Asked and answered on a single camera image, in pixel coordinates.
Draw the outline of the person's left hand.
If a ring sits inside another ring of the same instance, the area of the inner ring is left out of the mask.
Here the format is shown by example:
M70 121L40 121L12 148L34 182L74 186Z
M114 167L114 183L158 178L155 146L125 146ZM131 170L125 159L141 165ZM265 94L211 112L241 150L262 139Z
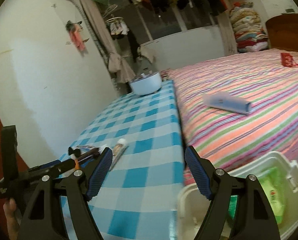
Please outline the person's left hand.
M16 218L16 211L18 210L16 202L13 198L7 199L3 205L5 218L7 222L7 231L10 240L17 240L20 225Z

